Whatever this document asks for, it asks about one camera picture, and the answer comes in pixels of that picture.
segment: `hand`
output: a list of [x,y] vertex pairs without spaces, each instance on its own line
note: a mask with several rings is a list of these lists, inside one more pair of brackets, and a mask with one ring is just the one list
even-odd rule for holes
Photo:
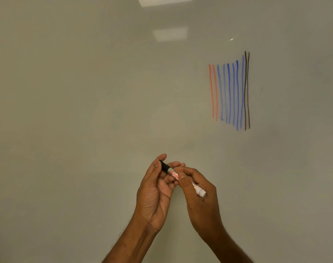
[[[138,189],[134,216],[142,218],[158,233],[167,218],[170,198],[179,182],[171,175],[162,171],[159,160],[164,161],[167,155],[158,156],[147,169]],[[168,164],[170,167],[184,167],[178,161]]]
[[[209,245],[219,236],[226,234],[221,221],[216,187],[196,169],[177,167],[174,170],[179,174],[179,183],[186,197],[187,211],[192,226]],[[197,195],[192,182],[207,192],[204,198]]]

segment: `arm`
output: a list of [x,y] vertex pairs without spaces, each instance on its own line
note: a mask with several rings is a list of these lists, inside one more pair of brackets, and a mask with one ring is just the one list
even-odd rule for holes
[[[216,187],[196,169],[177,167],[175,172],[179,174],[191,223],[218,260],[221,263],[253,263],[222,224]],[[204,198],[196,194],[192,181],[207,192]]]
[[[141,263],[157,233],[167,218],[170,198],[178,181],[162,171],[159,160],[155,159],[142,179],[136,197],[136,208],[131,221],[102,263]],[[185,166],[172,162],[172,167]]]

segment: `blue line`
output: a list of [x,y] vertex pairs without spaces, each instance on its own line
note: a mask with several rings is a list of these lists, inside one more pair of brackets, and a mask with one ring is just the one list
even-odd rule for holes
[[234,63],[232,63],[233,68],[233,126],[234,126],[234,115],[235,115],[235,109],[234,109]]
[[221,76],[220,76],[220,69],[219,69],[219,65],[218,65],[218,75],[219,75],[219,87],[220,87],[220,99],[221,99],[221,121],[223,121],[223,117],[222,117],[222,111],[223,111],[223,106],[222,106],[222,89],[221,89]]
[[231,75],[230,75],[230,65],[227,64],[227,70],[229,71],[229,94],[230,94],[230,117],[229,117],[229,124],[231,123]]
[[239,119],[239,86],[238,86],[238,60],[236,61],[237,65],[237,131],[238,131],[238,119]]
[[244,71],[244,55],[242,55],[242,108],[241,108],[241,129],[242,129],[242,116],[243,116],[243,102],[244,102],[244,92],[243,92],[243,71]]
[[225,64],[224,64],[224,92],[225,92],[225,111],[226,111],[226,123],[227,123],[227,100],[226,100],[226,84],[225,84]]

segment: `forearm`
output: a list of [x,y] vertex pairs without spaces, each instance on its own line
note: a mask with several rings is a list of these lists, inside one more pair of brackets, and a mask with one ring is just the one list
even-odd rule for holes
[[134,215],[125,231],[102,263],[140,263],[151,246],[156,233]]
[[206,243],[221,263],[253,263],[225,229]]

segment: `white marker body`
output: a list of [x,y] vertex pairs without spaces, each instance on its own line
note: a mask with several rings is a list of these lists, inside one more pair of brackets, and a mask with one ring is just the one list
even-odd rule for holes
[[[175,172],[175,171],[173,170],[173,168],[169,168],[168,173],[169,173],[171,176],[175,177],[175,179],[176,179],[177,181],[179,181],[179,175],[178,175],[177,172]],[[199,187],[199,186],[196,185],[194,182],[192,182],[192,185],[193,185],[193,187],[195,188],[195,192],[197,193],[197,195],[199,195],[200,197],[205,197],[205,195],[206,195],[207,193],[204,191],[203,188]]]

